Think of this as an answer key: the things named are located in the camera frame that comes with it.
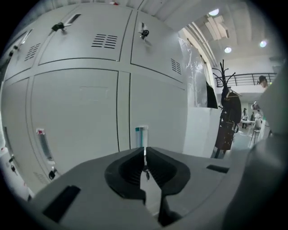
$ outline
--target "plastic sheet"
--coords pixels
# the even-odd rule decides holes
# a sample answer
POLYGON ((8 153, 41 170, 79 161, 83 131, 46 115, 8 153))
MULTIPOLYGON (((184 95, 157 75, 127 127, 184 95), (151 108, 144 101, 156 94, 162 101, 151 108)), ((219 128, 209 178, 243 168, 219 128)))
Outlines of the plastic sheet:
POLYGON ((207 107, 207 87, 204 63, 198 50, 182 38, 179 43, 183 54, 183 70, 186 76, 188 107, 207 107))

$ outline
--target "white cabinet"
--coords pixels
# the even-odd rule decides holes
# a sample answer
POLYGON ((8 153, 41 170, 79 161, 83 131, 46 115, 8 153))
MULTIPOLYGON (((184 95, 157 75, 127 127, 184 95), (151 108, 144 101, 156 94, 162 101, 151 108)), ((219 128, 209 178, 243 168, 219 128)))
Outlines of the white cabinet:
POLYGON ((105 5, 84 4, 70 17, 80 14, 53 36, 41 57, 40 64, 70 58, 120 59, 123 36, 131 9, 105 5))
POLYGON ((157 18, 143 12, 138 12, 137 16, 131 63, 183 82, 182 51, 177 34, 157 18), (140 38, 139 23, 144 23, 149 30, 146 39, 149 45, 140 38))
POLYGON ((14 52, 7 68, 5 80, 33 66, 35 57, 39 53, 42 44, 52 31, 52 26, 60 22, 74 8, 76 8, 75 5, 70 5, 55 9, 41 15, 35 21, 33 26, 27 31, 30 34, 27 36, 25 43, 19 46, 18 51, 14 52))
POLYGON ((117 78, 117 71, 96 69, 35 76, 32 126, 34 131, 45 130, 55 168, 61 174, 82 162, 118 152, 117 78))
POLYGON ((14 164, 30 189, 37 193, 49 183, 31 146, 26 123, 26 91, 28 79, 4 88, 1 113, 4 134, 12 153, 14 164))
POLYGON ((130 141, 135 127, 148 125, 148 145, 182 152, 187 121, 186 91, 148 76, 131 74, 130 141))

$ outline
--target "floor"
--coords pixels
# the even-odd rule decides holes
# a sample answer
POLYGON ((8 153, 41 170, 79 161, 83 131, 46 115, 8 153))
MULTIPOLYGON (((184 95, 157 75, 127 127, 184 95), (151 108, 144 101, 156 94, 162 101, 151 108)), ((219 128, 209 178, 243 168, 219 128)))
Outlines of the floor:
MULTIPOLYGON (((243 149, 247 149, 249 147, 251 148, 254 144, 255 135, 253 136, 252 142, 250 143, 252 133, 253 133, 253 127, 251 127, 250 130, 249 130, 249 128, 250 127, 248 127, 248 128, 239 127, 238 133, 234 134, 234 140, 232 142, 231 150, 226 151, 225 154, 223 154, 222 151, 220 151, 218 158, 219 159, 227 159, 230 156, 231 151, 233 151, 233 150, 243 150, 243 149)), ((257 142, 258 135, 259 135, 259 133, 256 133, 255 143, 257 142)), ((212 153, 212 157, 215 156, 216 151, 217 151, 217 148, 214 148, 214 151, 212 153)))

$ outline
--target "locker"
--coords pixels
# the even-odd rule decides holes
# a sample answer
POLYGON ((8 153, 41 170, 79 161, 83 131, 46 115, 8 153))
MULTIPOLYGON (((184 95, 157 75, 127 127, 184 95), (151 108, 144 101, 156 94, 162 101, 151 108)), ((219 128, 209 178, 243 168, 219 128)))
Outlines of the locker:
POLYGON ((35 131, 45 130, 60 174, 82 162, 118 152, 117 78, 117 71, 96 69, 35 76, 32 126, 35 131))
POLYGON ((182 51, 177 34, 157 18, 138 12, 131 64, 152 69, 183 82, 181 63, 182 51), (148 44, 140 38, 140 23, 144 23, 149 30, 146 38, 148 44))
POLYGON ((182 152, 187 121, 187 92, 165 82, 131 74, 130 141, 135 127, 148 125, 148 145, 182 152))
POLYGON ((27 131, 25 100, 28 79, 10 85, 2 94, 2 125, 6 144, 14 154, 13 160, 22 178, 37 193, 49 183, 48 177, 41 168, 27 131))
POLYGON ((119 61, 131 9, 104 4, 85 4, 57 31, 40 64, 69 58, 101 58, 119 61))
POLYGON ((75 5, 70 5, 55 9, 41 15, 35 21, 31 29, 27 31, 25 42, 19 46, 19 50, 15 51, 11 58, 5 76, 6 80, 33 66, 42 44, 52 31, 51 27, 60 22, 74 8, 76 8, 75 5))

